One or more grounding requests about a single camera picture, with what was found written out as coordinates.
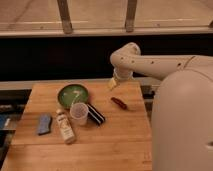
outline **red object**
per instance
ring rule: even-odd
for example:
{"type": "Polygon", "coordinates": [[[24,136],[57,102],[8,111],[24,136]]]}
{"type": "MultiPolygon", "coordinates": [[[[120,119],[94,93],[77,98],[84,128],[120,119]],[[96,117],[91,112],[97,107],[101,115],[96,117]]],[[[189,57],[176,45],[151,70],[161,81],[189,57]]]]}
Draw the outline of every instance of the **red object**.
{"type": "Polygon", "coordinates": [[[120,108],[125,110],[127,109],[127,105],[122,100],[115,97],[111,97],[111,100],[116,103],[120,108]]]}

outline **floor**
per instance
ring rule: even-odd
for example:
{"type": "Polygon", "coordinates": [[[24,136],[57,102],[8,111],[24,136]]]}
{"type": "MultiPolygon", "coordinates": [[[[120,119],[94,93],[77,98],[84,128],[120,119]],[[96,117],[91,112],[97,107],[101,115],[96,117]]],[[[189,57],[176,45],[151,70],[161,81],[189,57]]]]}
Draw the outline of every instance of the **floor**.
{"type": "MultiPolygon", "coordinates": [[[[128,0],[68,0],[74,28],[123,28],[128,0]]],[[[0,30],[61,29],[56,0],[1,0],[0,30]]],[[[207,26],[212,0],[138,0],[135,27],[207,26]]]]}

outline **striped object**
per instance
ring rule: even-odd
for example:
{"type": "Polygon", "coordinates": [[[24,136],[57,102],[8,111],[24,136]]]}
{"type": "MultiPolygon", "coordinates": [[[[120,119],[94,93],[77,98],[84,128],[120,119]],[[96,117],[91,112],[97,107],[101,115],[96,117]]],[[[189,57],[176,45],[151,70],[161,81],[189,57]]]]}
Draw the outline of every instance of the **striped object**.
{"type": "Polygon", "coordinates": [[[89,118],[92,119],[96,124],[101,125],[105,122],[105,117],[97,111],[97,109],[91,104],[87,104],[89,107],[89,118]]]}

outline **bottle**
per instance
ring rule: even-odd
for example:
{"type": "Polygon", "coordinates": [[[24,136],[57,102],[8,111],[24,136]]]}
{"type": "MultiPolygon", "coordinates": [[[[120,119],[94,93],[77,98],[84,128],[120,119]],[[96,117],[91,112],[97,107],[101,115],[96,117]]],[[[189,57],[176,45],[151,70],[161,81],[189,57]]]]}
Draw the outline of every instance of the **bottle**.
{"type": "Polygon", "coordinates": [[[69,119],[63,110],[58,109],[56,111],[58,116],[56,117],[56,121],[58,123],[61,135],[66,144],[70,144],[75,140],[75,134],[70,125],[69,119]]]}

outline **blue sponge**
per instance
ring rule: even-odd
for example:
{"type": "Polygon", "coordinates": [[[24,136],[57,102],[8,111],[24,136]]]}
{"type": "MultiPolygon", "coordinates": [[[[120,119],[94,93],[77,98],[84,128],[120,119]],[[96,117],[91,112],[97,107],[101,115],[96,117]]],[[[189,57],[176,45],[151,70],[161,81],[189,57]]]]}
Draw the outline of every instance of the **blue sponge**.
{"type": "Polygon", "coordinates": [[[44,135],[50,133],[50,126],[52,123],[52,117],[48,114],[43,114],[39,117],[39,123],[37,127],[37,134],[44,135]]]}

